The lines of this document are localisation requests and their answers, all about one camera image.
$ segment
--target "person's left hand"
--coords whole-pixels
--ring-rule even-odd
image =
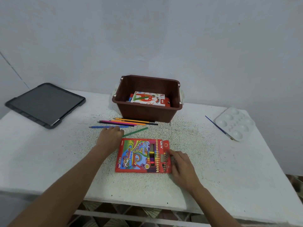
[[[108,156],[119,147],[123,135],[124,130],[120,130],[118,126],[103,128],[95,147]]]

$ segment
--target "table top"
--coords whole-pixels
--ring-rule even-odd
[[[86,103],[55,129],[14,111],[0,120],[0,190],[41,194],[94,146],[100,129],[89,126],[119,116],[109,109],[110,95],[71,92]],[[214,120],[225,109],[186,103],[170,123],[129,138],[169,140],[172,149],[187,153],[201,183],[234,217],[303,225],[303,205],[258,129],[248,140],[232,141],[204,116]],[[116,157],[104,161],[86,199],[201,213],[169,174],[115,173]]]

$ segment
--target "hand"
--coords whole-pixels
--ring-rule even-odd
[[[124,135],[124,130],[115,126],[110,128],[103,128],[100,132],[99,138],[96,143],[96,148],[102,149],[106,157],[118,149],[121,138]]]
[[[173,181],[191,195],[195,189],[203,187],[188,155],[181,151],[169,150],[169,152],[175,158],[175,161],[172,161]]]

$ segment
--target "tiled floor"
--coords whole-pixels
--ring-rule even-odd
[[[303,203],[303,177],[286,175],[290,180],[294,190]],[[126,214],[139,217],[160,218],[175,221],[191,221],[198,223],[206,223],[207,219],[204,215],[193,214],[187,212],[178,212],[172,210],[162,210],[155,208],[147,208],[140,206],[129,206],[112,203],[83,201],[78,208],[79,210],[88,210],[96,212],[106,212],[114,214]],[[160,225],[153,223],[142,223],[139,221],[125,221],[120,219],[100,218],[73,215],[68,224],[70,227],[170,227],[170,225]]]

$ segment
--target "brown plastic bin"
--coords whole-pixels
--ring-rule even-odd
[[[122,76],[112,101],[118,105],[125,118],[170,122],[176,112],[182,109],[179,88],[180,82],[177,80],[135,75]],[[171,107],[126,102],[135,91],[164,94],[169,98]]]

